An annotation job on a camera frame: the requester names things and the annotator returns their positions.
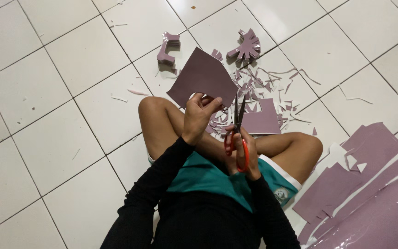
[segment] red scissors handle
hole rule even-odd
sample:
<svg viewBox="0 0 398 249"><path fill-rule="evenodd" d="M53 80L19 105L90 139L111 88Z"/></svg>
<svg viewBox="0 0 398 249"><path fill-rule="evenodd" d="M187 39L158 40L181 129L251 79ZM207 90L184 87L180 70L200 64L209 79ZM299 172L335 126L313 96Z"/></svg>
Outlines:
<svg viewBox="0 0 398 249"><path fill-rule="evenodd" d="M233 154L233 150L234 150L234 140L233 140L234 131L231 132L230 136L231 136L230 137L230 141L231 142L230 142L230 145L229 145L229 147L230 147L229 151L226 150L227 147L228 147L227 143L226 143L226 140L227 140L228 136L225 136L225 138L224 138L224 148L225 148L225 153L227 154L227 156L231 156L231 154ZM236 161L236 166L237 166L237 171L246 172L248 170L248 163L249 163L250 158L249 158L247 142L245 141L245 139L242 139L242 146L244 147L245 165L244 165L244 167L241 167L239 165L239 163Z"/></svg>

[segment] person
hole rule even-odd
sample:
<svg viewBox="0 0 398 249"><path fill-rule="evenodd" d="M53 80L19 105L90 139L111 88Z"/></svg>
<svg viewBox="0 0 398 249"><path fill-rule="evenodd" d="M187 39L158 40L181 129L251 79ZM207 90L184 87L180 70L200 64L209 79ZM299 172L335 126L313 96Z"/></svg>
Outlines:
<svg viewBox="0 0 398 249"><path fill-rule="evenodd" d="M185 115L170 101L139 104L142 134L152 166L128 191L101 248L300 248L283 205L301 188L322 153L303 133L254 139L242 127L235 153L205 132L222 99L196 93ZM244 163L242 138L249 149ZM153 237L153 213L160 220Z"/></svg>

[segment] black sleeve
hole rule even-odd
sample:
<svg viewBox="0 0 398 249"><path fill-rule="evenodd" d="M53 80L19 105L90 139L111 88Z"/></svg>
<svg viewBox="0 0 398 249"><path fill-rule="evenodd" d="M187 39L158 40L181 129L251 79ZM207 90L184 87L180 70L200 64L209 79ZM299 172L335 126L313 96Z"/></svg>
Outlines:
<svg viewBox="0 0 398 249"><path fill-rule="evenodd" d="M246 180L257 210L257 225L267 248L300 249L296 233L263 175L256 181Z"/></svg>
<svg viewBox="0 0 398 249"><path fill-rule="evenodd" d="M101 249L150 248L154 207L194 149L180 137L148 168L125 195Z"/></svg>

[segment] black long-sleeve shirt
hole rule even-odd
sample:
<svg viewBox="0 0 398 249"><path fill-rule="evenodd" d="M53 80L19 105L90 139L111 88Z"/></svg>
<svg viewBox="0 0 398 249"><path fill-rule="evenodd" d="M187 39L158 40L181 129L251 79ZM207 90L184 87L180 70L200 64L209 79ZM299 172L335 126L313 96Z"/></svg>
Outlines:
<svg viewBox="0 0 398 249"><path fill-rule="evenodd" d="M263 178L248 182L256 209L251 213L224 195L193 191L166 192L194 151L180 137L148 168L126 195L101 249L257 249L300 248L285 213ZM153 213L160 221L153 239Z"/></svg>

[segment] teal shorts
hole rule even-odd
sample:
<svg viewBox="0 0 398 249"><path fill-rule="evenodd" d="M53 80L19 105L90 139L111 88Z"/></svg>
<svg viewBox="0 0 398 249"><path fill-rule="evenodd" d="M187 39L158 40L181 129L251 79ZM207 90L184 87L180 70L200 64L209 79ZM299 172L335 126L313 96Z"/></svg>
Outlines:
<svg viewBox="0 0 398 249"><path fill-rule="evenodd" d="M284 206L302 186L279 165L261 155L258 158L259 170L267 181L280 206ZM243 173L228 176L212 162L194 151L185 161L167 192L206 191L226 195L253 212L251 190Z"/></svg>

